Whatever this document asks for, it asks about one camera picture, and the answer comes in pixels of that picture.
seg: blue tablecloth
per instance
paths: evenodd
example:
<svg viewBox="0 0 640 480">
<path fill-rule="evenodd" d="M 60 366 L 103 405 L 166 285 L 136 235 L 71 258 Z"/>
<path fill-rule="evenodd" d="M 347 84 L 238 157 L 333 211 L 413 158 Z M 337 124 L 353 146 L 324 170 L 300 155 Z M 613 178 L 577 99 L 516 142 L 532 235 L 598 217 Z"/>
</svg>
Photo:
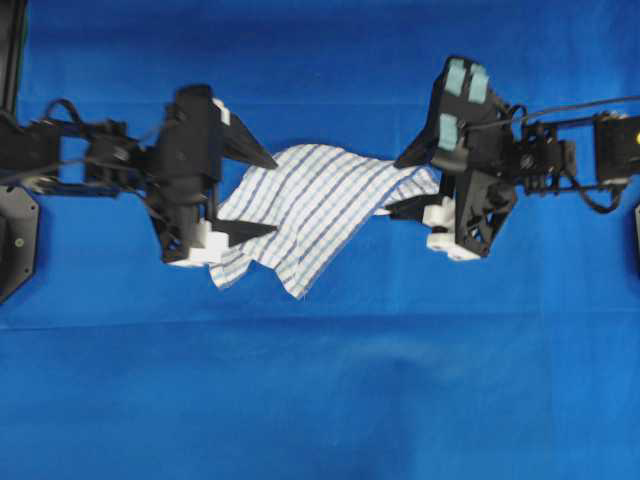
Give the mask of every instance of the blue tablecloth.
<svg viewBox="0 0 640 480">
<path fill-rule="evenodd" d="M 531 109 L 639 93 L 637 18 L 605 0 L 34 0 L 19 117 L 67 97 L 138 135 L 206 82 L 271 151 L 394 158 L 451 53 Z M 592 178 L 590 132 L 570 138 Z M 245 168 L 225 163 L 224 195 Z M 135 198 L 39 198 L 37 274 L 0 307 L 0 478 L 638 478 L 625 193 L 608 216 L 521 195 L 465 264 L 374 218 L 300 302 L 259 267 L 218 292 L 163 265 Z"/>
</svg>

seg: cable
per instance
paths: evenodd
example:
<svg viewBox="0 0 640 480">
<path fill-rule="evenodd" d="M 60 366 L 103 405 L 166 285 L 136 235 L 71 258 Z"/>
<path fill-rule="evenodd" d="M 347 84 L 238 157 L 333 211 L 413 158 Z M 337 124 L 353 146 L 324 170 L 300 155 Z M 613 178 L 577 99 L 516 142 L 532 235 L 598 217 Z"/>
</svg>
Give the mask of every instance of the cable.
<svg viewBox="0 0 640 480">
<path fill-rule="evenodd" d="M 78 113 L 78 110 L 76 110 L 76 107 L 73 105 L 73 103 L 71 103 L 71 101 L 67 100 L 66 98 L 57 98 L 56 100 L 52 100 L 51 102 L 49 102 L 47 107 L 44 109 L 44 113 L 40 121 L 54 123 L 55 120 L 51 118 L 51 113 L 53 112 L 53 109 L 58 105 L 60 105 L 62 108 L 64 108 L 67 111 L 67 113 L 71 117 L 71 120 L 73 121 L 73 123 L 76 124 L 78 129 L 84 134 L 85 138 L 92 138 L 91 132 L 89 131 L 87 124 L 82 121 L 82 118 L 80 118 L 80 114 Z"/>
<path fill-rule="evenodd" d="M 545 108 L 543 110 L 539 110 L 537 112 L 529 113 L 527 115 L 522 115 L 520 117 L 508 118 L 506 120 L 498 120 L 490 123 L 479 123 L 479 124 L 470 124 L 465 127 L 466 131 L 472 130 L 484 130 L 486 128 L 493 127 L 501 127 L 503 125 L 510 125 L 515 122 L 524 122 L 525 120 L 530 120 L 532 118 L 541 117 L 543 115 L 549 115 L 551 113 L 559 113 L 559 112 L 570 112 L 573 110 L 582 110 L 585 108 L 598 107 L 600 105 L 608 105 L 611 103 L 627 103 L 627 102 L 637 102 L 640 101 L 640 95 L 631 95 L 627 97 L 617 97 L 617 98 L 608 98 L 606 100 L 595 100 L 593 102 L 586 103 L 576 103 L 573 105 L 561 105 L 558 107 L 550 107 Z"/>
<path fill-rule="evenodd" d="M 611 204 L 605 206 L 594 201 L 589 196 L 587 191 L 580 185 L 576 177 L 568 173 L 566 173 L 565 175 L 567 176 L 567 178 L 569 178 L 571 185 L 577 190 L 578 195 L 580 195 L 584 203 L 586 203 L 593 211 L 606 214 L 613 212 L 616 208 L 618 208 L 618 206 L 620 206 L 620 200 L 622 200 L 622 191 L 625 187 L 615 186 L 611 190 L 609 190 L 609 192 L 611 193 Z"/>
<path fill-rule="evenodd" d="M 127 145 L 126 147 L 122 147 L 122 148 L 127 153 L 131 153 L 131 151 L 135 147 L 137 147 L 141 142 L 144 142 L 144 141 L 148 140 L 154 134 L 164 130 L 165 128 L 171 127 L 171 126 L 173 126 L 172 122 L 162 122 L 160 125 L 158 125 L 156 127 L 153 127 L 152 129 L 150 129 L 147 132 L 145 132 L 143 135 L 140 136 L 139 139 L 137 139 L 137 140 L 134 139 L 131 142 L 130 145 Z M 26 170 L 24 172 L 16 173 L 14 175 L 9 175 L 9 176 L 6 176 L 6 177 L 0 177 L 0 185 L 6 185 L 6 184 L 10 184 L 10 183 L 19 182 L 21 180 L 24 180 L 25 178 L 29 178 L 29 177 L 32 177 L 34 175 L 42 175 L 44 173 L 49 173 L 49 172 L 52 172 L 54 170 L 57 170 L 60 167 L 66 167 L 67 165 L 76 165 L 78 163 L 91 163 L 91 164 L 103 165 L 103 166 L 111 167 L 110 164 L 102 163 L 103 160 L 107 160 L 110 157 L 111 157 L 110 154 L 104 154 L 104 155 L 101 155 L 101 156 L 98 156 L 98 157 L 74 158 L 72 160 L 67 160 L 66 162 L 52 163 L 52 164 L 46 165 L 44 167 L 39 167 L 39 168 L 31 169 L 31 170 Z"/>
</svg>

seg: cloth towel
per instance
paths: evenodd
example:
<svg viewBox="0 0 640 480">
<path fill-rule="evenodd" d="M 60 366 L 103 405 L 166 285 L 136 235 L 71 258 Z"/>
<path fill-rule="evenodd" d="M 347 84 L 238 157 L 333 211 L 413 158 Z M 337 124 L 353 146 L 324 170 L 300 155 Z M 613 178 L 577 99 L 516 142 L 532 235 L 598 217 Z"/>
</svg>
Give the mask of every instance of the cloth towel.
<svg viewBox="0 0 640 480">
<path fill-rule="evenodd" d="M 210 266 L 220 289 L 256 261 L 300 299 L 371 215 L 388 213 L 383 205 L 438 190 L 426 167 L 398 170 L 328 145 L 297 145 L 274 158 L 277 169 L 249 168 L 220 207 L 219 218 L 278 227 L 223 252 L 221 263 Z"/>
</svg>

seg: screw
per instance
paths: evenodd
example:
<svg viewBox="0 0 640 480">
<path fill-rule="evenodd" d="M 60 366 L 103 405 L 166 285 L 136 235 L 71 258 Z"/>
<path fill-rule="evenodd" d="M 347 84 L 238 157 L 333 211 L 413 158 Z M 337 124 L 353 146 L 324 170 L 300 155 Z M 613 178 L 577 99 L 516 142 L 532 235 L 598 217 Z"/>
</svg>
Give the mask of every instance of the screw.
<svg viewBox="0 0 640 480">
<path fill-rule="evenodd" d="M 116 147 L 114 149 L 113 156 L 116 157 L 118 160 L 121 160 L 123 162 L 126 162 L 127 160 L 129 160 L 129 152 L 127 152 L 122 147 Z"/>
<path fill-rule="evenodd" d="M 522 168 L 531 168 L 533 166 L 533 155 L 526 154 L 520 159 L 520 166 Z"/>
</svg>

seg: metal plate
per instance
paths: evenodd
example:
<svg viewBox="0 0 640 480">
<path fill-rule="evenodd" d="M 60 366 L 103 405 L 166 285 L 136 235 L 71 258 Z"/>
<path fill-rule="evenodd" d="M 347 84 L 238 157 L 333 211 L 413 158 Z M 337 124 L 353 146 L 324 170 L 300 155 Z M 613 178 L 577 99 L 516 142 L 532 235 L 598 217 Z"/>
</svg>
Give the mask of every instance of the metal plate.
<svg viewBox="0 0 640 480">
<path fill-rule="evenodd" d="M 33 275 L 40 207 L 23 188 L 0 187 L 0 216 L 8 240 L 0 260 L 0 303 Z"/>
</svg>

